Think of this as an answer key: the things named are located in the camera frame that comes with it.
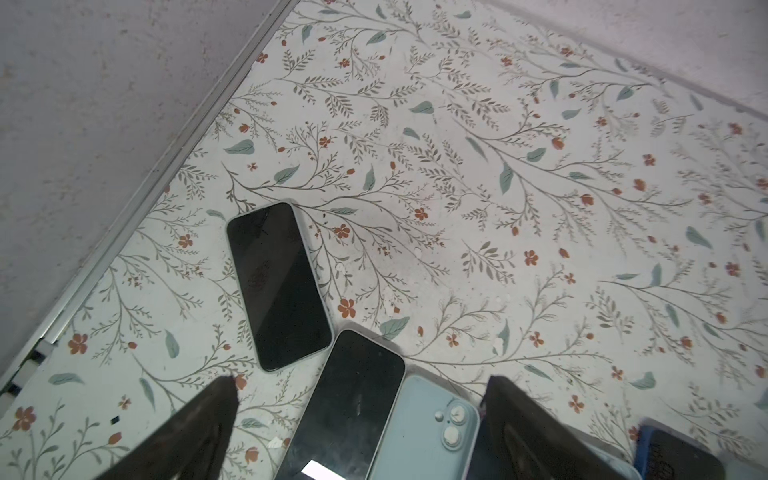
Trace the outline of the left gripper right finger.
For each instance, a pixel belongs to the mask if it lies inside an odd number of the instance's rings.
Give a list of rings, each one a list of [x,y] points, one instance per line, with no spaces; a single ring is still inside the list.
[[[510,379],[490,377],[481,405],[502,479],[621,477]]]

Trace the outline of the light blue phone case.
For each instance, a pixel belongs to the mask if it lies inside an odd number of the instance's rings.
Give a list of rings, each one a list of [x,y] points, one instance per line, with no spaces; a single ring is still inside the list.
[[[568,430],[622,479],[642,479],[640,473],[627,461],[618,449],[574,427],[568,426]]]
[[[420,375],[404,380],[370,479],[463,479],[480,425],[477,408]]]

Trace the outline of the black phone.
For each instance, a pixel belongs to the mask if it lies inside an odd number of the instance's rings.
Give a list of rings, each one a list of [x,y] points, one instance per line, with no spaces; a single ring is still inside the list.
[[[488,422],[483,418],[480,422],[474,450],[466,475],[467,480],[504,480],[504,469],[501,460],[493,448]]]
[[[234,217],[226,235],[261,369],[275,372],[329,347],[333,330],[294,206]]]
[[[724,480],[714,455],[651,425],[639,429],[634,467],[644,480]]]
[[[356,330],[335,340],[291,437],[276,479],[368,477],[405,376],[404,359]]]

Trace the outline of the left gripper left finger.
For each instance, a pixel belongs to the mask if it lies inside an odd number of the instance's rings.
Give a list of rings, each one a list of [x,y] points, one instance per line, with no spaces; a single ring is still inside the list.
[[[232,376],[220,376],[101,479],[217,479],[239,406]]]

